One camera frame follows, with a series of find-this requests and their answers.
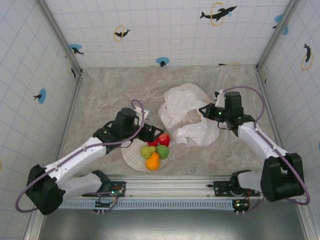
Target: orange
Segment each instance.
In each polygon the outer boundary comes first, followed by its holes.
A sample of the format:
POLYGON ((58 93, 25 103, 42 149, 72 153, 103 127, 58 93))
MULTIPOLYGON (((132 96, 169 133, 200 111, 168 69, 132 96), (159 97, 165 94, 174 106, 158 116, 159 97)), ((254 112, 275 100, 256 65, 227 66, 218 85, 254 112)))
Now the orange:
POLYGON ((155 171, 160 167, 160 155, 157 152, 152 153, 151 157, 149 157, 146 162, 145 166, 150 171, 155 171))

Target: yellow ring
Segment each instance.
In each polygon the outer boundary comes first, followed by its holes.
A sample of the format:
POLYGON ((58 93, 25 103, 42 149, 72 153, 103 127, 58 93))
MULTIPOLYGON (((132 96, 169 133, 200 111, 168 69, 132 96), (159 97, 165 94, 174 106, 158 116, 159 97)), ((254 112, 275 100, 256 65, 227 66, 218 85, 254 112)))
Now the yellow ring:
POLYGON ((71 69, 71 67, 69 67, 69 65, 70 65, 70 62, 68 62, 68 65, 66 66, 66 68, 67 68, 67 70, 68 70, 68 73, 69 73, 69 74, 72 74, 72 72, 69 70, 69 69, 71 69))
POLYGON ((122 40, 122 38, 124 37, 124 34, 125 34, 125 27, 120 25, 120 26, 117 26, 116 29, 114 30, 114 33, 113 33, 113 39, 116 41, 116 42, 120 42, 122 40), (116 31, 119 29, 119 28, 122 28, 122 34, 121 34, 121 38, 119 40, 116 39, 116 31))
POLYGON ((307 58, 307 56, 305 55, 303 58, 302 58, 302 62, 301 62, 301 69, 303 70, 303 71, 307 71, 311 66, 312 66, 312 64, 314 63, 314 55, 311 53, 311 57, 312 57, 312 60, 311 60, 311 64, 310 64, 310 66, 308 66, 307 68, 304 68, 303 66, 304 66, 304 60, 307 58))
POLYGON ((215 2, 215 3, 212 5, 212 7, 211 7, 210 19, 211 19, 211 24, 212 24, 212 26, 215 26, 215 27, 220 26, 221 24, 223 24, 223 23, 224 23, 224 20, 225 20, 225 17, 223 17, 223 18, 222 18, 222 21, 221 21, 219 24, 217 24, 217 25, 215 25, 214 22, 212 21, 212 12, 213 12, 213 10, 214 10, 215 5, 217 5, 217 4, 220 4, 222 7, 224 6, 221 2, 217 1, 217 2, 215 2))

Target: dolphin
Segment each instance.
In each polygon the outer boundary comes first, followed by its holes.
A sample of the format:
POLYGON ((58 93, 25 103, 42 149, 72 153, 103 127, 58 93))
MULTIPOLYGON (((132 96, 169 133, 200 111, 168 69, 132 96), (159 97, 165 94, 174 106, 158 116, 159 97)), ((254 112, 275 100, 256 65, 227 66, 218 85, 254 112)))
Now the dolphin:
POLYGON ((121 38, 121 37, 126 36, 129 31, 130 30, 127 28, 126 31, 123 33, 123 36, 122 36, 122 31, 121 32, 115 32, 114 34, 121 38))
POLYGON ((305 62, 307 63, 311 57, 311 48, 310 46, 308 46, 307 44, 304 45, 303 47, 304 49, 306 49, 306 59, 305 62))
POLYGON ((76 48, 76 47, 73 47, 72 49, 73 49, 74 54, 85 55, 84 52, 79 52, 78 48, 76 48))
POLYGON ((223 18, 224 16, 228 15, 229 13, 231 13, 237 6, 232 6, 232 7, 229 7, 227 9, 225 8, 220 8, 218 10, 219 13, 216 13, 216 14, 213 14, 213 15, 205 15, 204 12, 201 12, 201 19, 203 17, 207 18, 207 19, 216 19, 215 21, 219 21, 220 18, 223 18))
POLYGON ((33 96, 34 97, 34 100, 36 100, 36 99, 40 99, 41 97, 42 97, 42 95, 41 94, 39 94, 39 95, 37 95, 37 96, 33 96))

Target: blue circle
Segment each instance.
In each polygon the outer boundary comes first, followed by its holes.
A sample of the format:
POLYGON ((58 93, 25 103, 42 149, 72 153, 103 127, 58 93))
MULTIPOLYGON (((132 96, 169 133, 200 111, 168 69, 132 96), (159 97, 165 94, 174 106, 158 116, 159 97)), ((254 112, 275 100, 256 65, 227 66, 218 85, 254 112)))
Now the blue circle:
POLYGON ((286 29, 284 30, 283 35, 284 35, 284 36, 285 36, 285 35, 287 35, 287 34, 288 34, 288 31, 289 31, 289 28, 288 28, 288 27, 286 27, 286 29))
POLYGON ((82 49, 82 46, 79 45, 79 44, 75 44, 75 43, 72 43, 72 44, 69 44, 70 48, 76 48, 76 49, 82 49))
POLYGON ((276 23, 280 23, 280 21, 281 21, 281 19, 282 19, 282 16, 283 16, 282 14, 276 16, 276 17, 274 18, 274 21, 275 21, 276 23))
POLYGON ((47 93, 46 93, 46 90, 44 88, 42 88, 39 92, 39 94, 41 95, 40 98, 38 98, 38 102, 40 104, 43 104, 46 100, 46 96, 47 96, 47 93))
POLYGON ((168 64, 170 62, 170 59, 165 57, 165 56, 161 56, 161 57, 158 57, 156 60, 155 60, 156 63, 160 64, 161 62, 165 62, 165 64, 168 64))

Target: black mount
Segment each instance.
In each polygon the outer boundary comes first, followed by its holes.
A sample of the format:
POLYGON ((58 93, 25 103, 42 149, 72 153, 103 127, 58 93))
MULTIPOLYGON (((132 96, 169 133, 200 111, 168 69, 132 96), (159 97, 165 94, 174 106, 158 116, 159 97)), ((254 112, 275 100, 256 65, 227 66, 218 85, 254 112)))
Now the black mount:
POLYGON ((216 197, 247 197, 248 194, 250 194, 251 197, 259 197, 259 192, 244 189, 239 185, 238 175, 250 171, 251 170, 242 170, 234 172, 231 174, 229 181, 214 181, 213 185, 208 185, 208 187, 213 187, 216 197))
MULTIPOLYGON (((287 154, 284 157, 304 182, 301 157, 297 153, 287 154)), ((272 156, 264 161, 260 186, 265 198, 270 202, 305 193, 298 179, 280 157, 272 156)))
MULTIPOLYGON (((93 137, 98 138, 103 143, 119 142, 127 139, 139 128, 139 125, 135 124, 135 120, 139 122, 136 112, 131 108, 124 107, 117 113, 114 121, 107 122, 93 134, 93 137)), ((143 142, 153 142, 163 133, 162 129, 145 123, 136 138, 143 142)), ((119 146, 120 144, 106 146, 106 154, 119 146)))
POLYGON ((238 91, 228 91, 224 94, 224 107, 216 107, 214 103, 209 103, 199 108, 199 112, 207 119, 219 123, 226 122, 227 129, 232 131, 237 137, 240 125, 255 121, 252 116, 244 114, 241 95, 238 91))
MULTIPOLYGON (((46 169, 44 167, 41 167, 39 164, 35 165, 29 172, 26 185, 28 186, 33 180, 44 173, 46 173, 46 169)), ((102 182, 98 192, 108 191, 110 184, 112 183, 110 179, 100 170, 95 170, 92 173, 97 175, 102 182)), ((63 195, 66 191, 61 190, 58 187, 56 180, 57 179, 55 177, 51 178, 47 175, 26 191, 26 195, 43 215, 48 215, 54 212, 64 200, 63 195)))

